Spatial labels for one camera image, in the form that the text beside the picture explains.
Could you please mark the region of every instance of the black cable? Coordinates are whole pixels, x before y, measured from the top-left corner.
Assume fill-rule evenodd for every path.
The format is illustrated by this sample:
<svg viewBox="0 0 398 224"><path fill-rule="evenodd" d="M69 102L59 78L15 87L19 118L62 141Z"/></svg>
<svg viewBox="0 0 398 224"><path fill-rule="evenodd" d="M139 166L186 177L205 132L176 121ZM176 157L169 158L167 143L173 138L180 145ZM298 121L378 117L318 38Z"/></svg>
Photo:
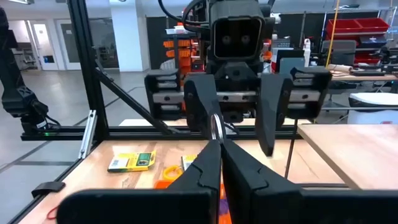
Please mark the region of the black cable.
<svg viewBox="0 0 398 224"><path fill-rule="evenodd" d="M162 0L158 0L157 2L159 3L159 6L160 6L160 8L162 9L162 11L163 11L167 16L169 16L170 18L176 20L177 22L182 22L182 19L181 19L181 18L178 18L177 16L171 15L171 13L169 13L168 10L166 10L166 8L165 8L164 5L163 5ZM197 21L185 21L185 22L186 22L187 24L191 24L191 25L195 25L195 26L201 25L201 24L208 24L207 21L201 21L201 22L197 22Z"/></svg>
<svg viewBox="0 0 398 224"><path fill-rule="evenodd" d="M45 115L45 118L47 118L50 121L54 122L55 124L57 124L57 126L61 126L61 124L56 119L51 118L49 115Z"/></svg>
<svg viewBox="0 0 398 224"><path fill-rule="evenodd" d="M294 141L296 139L298 124L299 124L298 119L295 119L294 120L294 127L293 127L293 136L292 136L292 139L290 140L289 155L287 156L287 162L286 162L286 170L285 170L285 178L286 179L287 179L287 177L289 175L290 163L292 162Z"/></svg>
<svg viewBox="0 0 398 224"><path fill-rule="evenodd" d="M199 3L203 2L203 0L192 0L188 6L185 8L183 14L182 14L182 25L184 26L184 29L189 30L191 32L199 32L199 33L203 33L208 31L208 28L203 28L203 27L196 27L196 26L187 26L187 24L189 24L189 21L187 21L189 12Z"/></svg>
<svg viewBox="0 0 398 224"><path fill-rule="evenodd" d="M239 130L236 128L234 124L224 123L224 125L230 130L234 131L236 134L239 134Z"/></svg>

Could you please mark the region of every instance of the red wire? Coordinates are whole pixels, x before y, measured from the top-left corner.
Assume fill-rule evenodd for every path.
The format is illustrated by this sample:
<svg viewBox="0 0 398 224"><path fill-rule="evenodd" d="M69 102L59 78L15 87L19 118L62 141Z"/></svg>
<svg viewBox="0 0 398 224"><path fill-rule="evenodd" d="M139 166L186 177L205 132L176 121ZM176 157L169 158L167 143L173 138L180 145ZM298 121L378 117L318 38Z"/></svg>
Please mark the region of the red wire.
<svg viewBox="0 0 398 224"><path fill-rule="evenodd" d="M56 215L54 215L53 217L50 216L51 213L53 213L54 211L56 211L57 208L58 208L58 206L56 206L55 208L51 209L51 210L48 212L48 214L47 214L47 219L48 219L48 220L54 220L54 219L57 218Z"/></svg>

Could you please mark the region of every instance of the camera lens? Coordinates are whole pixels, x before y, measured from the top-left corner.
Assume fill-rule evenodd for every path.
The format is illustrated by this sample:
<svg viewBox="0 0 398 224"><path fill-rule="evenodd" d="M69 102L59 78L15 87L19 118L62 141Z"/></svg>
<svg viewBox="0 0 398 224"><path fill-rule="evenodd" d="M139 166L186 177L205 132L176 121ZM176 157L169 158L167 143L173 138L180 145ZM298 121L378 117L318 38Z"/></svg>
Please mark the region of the camera lens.
<svg viewBox="0 0 398 224"><path fill-rule="evenodd" d="M243 43L244 45L249 44L249 43L250 43L250 37L249 37L248 35L242 36L242 43Z"/></svg>
<svg viewBox="0 0 398 224"><path fill-rule="evenodd" d="M230 37L230 36L224 36L224 37L223 37L223 44L224 44L224 45L229 45L229 44L231 44L231 37Z"/></svg>

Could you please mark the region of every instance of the black bracket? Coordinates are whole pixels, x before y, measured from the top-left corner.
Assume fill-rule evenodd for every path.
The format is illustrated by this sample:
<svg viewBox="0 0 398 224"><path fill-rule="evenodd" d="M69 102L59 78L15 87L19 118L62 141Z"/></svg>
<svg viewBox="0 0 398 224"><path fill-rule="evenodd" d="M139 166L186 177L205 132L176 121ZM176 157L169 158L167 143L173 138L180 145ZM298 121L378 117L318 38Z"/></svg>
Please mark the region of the black bracket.
<svg viewBox="0 0 398 224"><path fill-rule="evenodd" d="M36 196L47 195L50 192L59 192L65 187L65 185L66 184L64 182L44 182L32 191L32 196L33 198L36 198Z"/></svg>
<svg viewBox="0 0 398 224"><path fill-rule="evenodd" d="M292 87L293 79L289 74L261 75L255 127L261 149L266 156L272 156L274 152L275 130L285 120Z"/></svg>
<svg viewBox="0 0 398 224"><path fill-rule="evenodd" d="M214 75L195 74L185 79L184 101L187 109L187 124L210 138L210 116L217 114L224 125Z"/></svg>

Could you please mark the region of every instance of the orange bin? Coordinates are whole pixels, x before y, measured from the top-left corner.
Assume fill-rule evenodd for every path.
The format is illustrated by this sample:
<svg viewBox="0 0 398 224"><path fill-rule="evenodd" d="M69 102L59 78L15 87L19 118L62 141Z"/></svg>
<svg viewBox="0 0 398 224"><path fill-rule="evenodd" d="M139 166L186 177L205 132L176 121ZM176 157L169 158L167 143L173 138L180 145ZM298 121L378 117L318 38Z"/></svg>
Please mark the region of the orange bin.
<svg viewBox="0 0 398 224"><path fill-rule="evenodd" d="M178 60L180 67L189 67L189 72L191 70L191 58L190 57L183 57Z"/></svg>
<svg viewBox="0 0 398 224"><path fill-rule="evenodd" d="M190 40L178 40L178 46L179 47L189 47L190 45ZM163 42L164 47L174 47L174 41L173 40L168 40Z"/></svg>
<svg viewBox="0 0 398 224"><path fill-rule="evenodd" d="M174 57L174 50L166 51L166 56ZM190 56L191 56L190 49L179 49L178 50L178 57L190 57Z"/></svg>

